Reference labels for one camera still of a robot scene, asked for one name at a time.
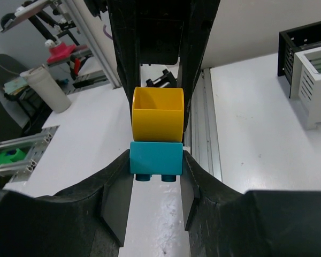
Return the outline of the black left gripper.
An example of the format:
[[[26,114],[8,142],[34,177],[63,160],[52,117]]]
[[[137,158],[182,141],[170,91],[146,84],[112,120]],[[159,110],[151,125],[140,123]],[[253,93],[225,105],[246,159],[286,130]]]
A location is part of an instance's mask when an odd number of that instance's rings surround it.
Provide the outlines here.
[[[107,1],[107,4],[117,71],[129,104],[140,84],[140,63],[174,65],[180,52],[177,86],[184,92],[185,131],[220,1]]]

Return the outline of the teal rectangular lego brick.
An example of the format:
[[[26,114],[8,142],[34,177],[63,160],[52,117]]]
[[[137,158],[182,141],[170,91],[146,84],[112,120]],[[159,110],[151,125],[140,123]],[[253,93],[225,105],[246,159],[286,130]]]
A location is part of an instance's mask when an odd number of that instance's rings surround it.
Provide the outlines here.
[[[180,142],[131,142],[129,171],[141,182],[153,175],[160,175],[163,182],[175,182],[182,175],[183,151]]]

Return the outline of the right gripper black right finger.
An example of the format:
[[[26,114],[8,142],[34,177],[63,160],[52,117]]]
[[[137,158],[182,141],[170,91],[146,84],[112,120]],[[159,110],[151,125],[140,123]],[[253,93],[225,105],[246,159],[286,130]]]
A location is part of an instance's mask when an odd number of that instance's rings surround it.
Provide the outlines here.
[[[239,193],[187,151],[180,186],[191,256],[321,256],[321,191]]]

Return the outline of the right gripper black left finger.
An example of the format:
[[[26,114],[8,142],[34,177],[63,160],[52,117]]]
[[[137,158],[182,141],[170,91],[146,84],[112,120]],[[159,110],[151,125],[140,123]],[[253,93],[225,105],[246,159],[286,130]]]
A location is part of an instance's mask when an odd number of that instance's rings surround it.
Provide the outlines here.
[[[129,151],[55,195],[0,190],[0,256],[118,256],[133,175]]]

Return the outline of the yellow oval lego brick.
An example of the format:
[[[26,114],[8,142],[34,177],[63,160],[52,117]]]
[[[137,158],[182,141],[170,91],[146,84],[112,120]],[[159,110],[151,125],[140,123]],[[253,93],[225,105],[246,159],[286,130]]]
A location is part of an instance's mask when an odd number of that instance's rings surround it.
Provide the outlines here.
[[[134,141],[181,142],[183,130],[182,88],[135,88],[132,102]]]

